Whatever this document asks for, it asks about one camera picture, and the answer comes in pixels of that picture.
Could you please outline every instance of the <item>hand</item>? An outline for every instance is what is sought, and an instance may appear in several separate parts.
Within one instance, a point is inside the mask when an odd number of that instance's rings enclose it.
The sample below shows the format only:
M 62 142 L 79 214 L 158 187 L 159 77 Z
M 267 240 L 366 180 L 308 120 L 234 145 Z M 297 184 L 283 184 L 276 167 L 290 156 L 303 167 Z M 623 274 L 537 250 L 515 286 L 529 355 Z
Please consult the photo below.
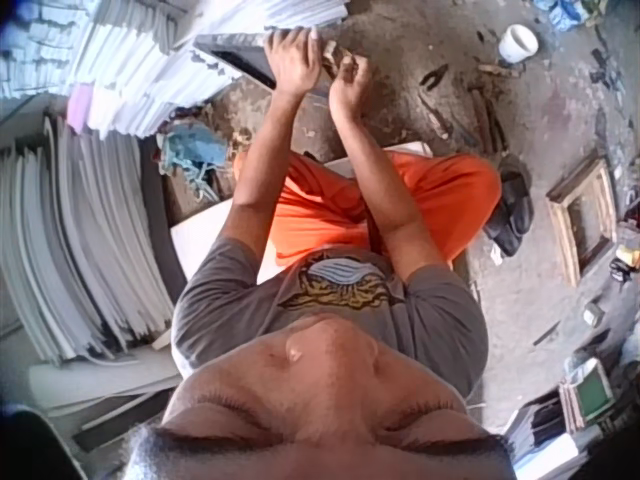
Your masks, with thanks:
M 371 83 L 369 61 L 347 55 L 329 91 L 329 109 L 336 125 L 360 120 L 362 104 Z
M 315 27 L 271 32 L 264 50 L 276 77 L 276 92 L 302 98 L 316 85 L 322 67 L 322 52 Z

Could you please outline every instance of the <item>concrete floor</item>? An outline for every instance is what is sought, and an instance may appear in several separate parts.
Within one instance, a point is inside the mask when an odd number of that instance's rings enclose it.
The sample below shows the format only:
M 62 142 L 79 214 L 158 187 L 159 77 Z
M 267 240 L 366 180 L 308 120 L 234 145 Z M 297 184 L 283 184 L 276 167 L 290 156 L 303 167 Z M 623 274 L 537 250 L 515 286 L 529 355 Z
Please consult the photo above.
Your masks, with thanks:
M 545 196 L 597 147 L 608 156 L 612 175 L 615 172 L 618 199 L 624 198 L 627 165 L 637 154 L 640 125 L 640 5 L 623 0 L 599 27 L 623 75 L 626 93 L 619 99 L 590 81 L 589 72 L 596 69 L 590 52 L 604 48 L 595 30 L 555 33 L 546 14 L 528 2 L 352 0 L 349 11 L 349 18 L 329 28 L 325 37 L 368 56 L 377 67 L 367 123 L 382 146 L 422 139 L 436 155 L 469 150 L 457 135 L 450 142 L 435 135 L 417 97 L 421 78 L 448 63 L 447 76 L 430 94 L 435 105 L 446 117 L 454 114 L 474 130 L 467 87 L 482 84 L 496 104 L 511 152 L 531 178 L 536 217 L 518 254 L 496 266 L 489 256 L 491 242 L 482 234 L 467 253 L 470 282 L 479 294 L 491 342 L 483 383 L 470 403 L 481 405 L 474 413 L 486 427 L 500 430 L 519 405 L 560 379 L 563 360 L 590 333 L 580 315 L 587 301 L 604 291 L 602 304 L 610 312 L 607 322 L 621 329 L 638 308 L 638 285 L 618 292 L 607 280 L 608 260 L 578 288 L 566 284 Z M 478 60 L 497 60 L 497 35 L 512 23 L 532 28 L 540 51 L 526 62 L 526 72 L 519 79 L 479 74 Z M 215 126 L 227 138 L 241 128 L 255 133 L 268 105 L 269 94 L 242 79 L 214 102 Z M 600 107 L 606 117 L 606 142 L 602 135 L 598 141 L 595 134 Z M 326 103 L 305 100 L 292 148 L 309 151 L 321 162 L 344 155 Z M 169 192 L 172 223 L 208 206 L 193 202 L 179 181 L 171 182 Z M 555 332 L 534 347 L 533 342 L 557 322 Z

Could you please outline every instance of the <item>white cup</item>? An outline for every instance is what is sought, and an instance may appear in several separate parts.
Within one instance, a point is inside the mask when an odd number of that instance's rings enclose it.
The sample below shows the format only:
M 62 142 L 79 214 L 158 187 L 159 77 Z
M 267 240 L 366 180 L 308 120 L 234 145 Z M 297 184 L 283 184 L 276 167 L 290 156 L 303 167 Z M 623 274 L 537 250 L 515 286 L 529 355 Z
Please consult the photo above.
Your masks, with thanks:
M 518 63 L 538 51 L 538 39 L 524 25 L 511 25 L 504 32 L 498 50 L 509 63 Z

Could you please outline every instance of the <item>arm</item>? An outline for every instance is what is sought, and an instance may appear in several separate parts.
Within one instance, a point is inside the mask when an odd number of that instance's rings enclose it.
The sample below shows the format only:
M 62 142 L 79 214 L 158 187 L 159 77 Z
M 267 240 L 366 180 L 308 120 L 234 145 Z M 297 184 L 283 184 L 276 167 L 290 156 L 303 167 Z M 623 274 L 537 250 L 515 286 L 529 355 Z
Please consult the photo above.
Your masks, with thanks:
M 369 81 L 367 60 L 345 57 L 331 87 L 331 115 L 394 270 L 406 282 L 420 267 L 444 260 L 402 178 L 362 124 L 360 106 Z
M 276 90 L 264 125 L 249 148 L 221 237 L 242 241 L 262 260 L 280 192 L 289 168 L 296 113 L 318 80 L 321 52 L 315 30 L 279 30 L 265 42 Z

